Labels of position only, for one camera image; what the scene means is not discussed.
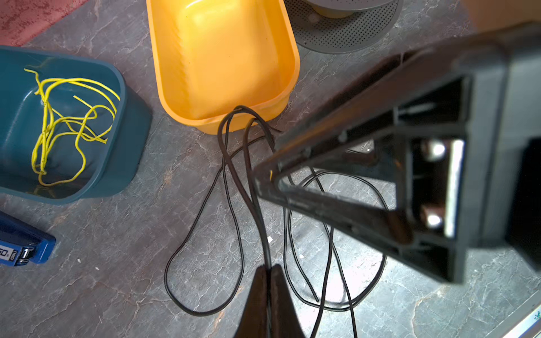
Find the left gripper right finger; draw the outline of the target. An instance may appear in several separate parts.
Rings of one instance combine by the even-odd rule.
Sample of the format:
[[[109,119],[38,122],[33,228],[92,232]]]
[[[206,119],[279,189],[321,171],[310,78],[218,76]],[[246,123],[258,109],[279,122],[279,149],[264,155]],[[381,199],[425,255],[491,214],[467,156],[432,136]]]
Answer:
[[[304,337],[281,265],[270,271],[270,336]]]

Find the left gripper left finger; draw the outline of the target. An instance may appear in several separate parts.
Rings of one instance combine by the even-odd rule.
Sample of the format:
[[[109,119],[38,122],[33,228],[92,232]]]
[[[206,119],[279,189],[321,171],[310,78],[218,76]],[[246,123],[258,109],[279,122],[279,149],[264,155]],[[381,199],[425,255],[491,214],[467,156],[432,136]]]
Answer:
[[[267,337],[267,305],[267,270],[264,266],[260,266],[255,271],[245,309],[234,338]]]

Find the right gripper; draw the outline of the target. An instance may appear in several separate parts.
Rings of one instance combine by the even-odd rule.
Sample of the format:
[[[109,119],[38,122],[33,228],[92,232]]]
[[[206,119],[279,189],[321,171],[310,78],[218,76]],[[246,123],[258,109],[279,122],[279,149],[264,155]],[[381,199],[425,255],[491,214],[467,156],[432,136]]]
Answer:
[[[474,248],[512,246],[539,270],[540,24],[467,42],[460,238]]]

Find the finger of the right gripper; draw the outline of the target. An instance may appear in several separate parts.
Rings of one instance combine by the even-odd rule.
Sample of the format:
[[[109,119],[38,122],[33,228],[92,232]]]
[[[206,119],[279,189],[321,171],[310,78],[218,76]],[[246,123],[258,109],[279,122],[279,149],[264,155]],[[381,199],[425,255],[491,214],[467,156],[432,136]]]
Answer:
[[[278,140],[253,171],[262,199],[306,215],[443,283],[461,283],[466,243],[456,211],[464,132],[457,56],[389,56]],[[393,208],[323,192],[292,176],[313,169],[394,185]]]

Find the grey perforated cable spool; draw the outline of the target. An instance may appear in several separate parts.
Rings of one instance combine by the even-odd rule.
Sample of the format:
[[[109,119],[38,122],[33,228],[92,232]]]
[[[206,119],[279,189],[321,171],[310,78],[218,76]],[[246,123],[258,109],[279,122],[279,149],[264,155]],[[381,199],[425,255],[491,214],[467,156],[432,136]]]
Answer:
[[[285,8],[298,45],[323,54],[346,54],[384,38],[396,24],[403,2],[390,1],[345,18],[327,18],[305,1],[286,1]]]

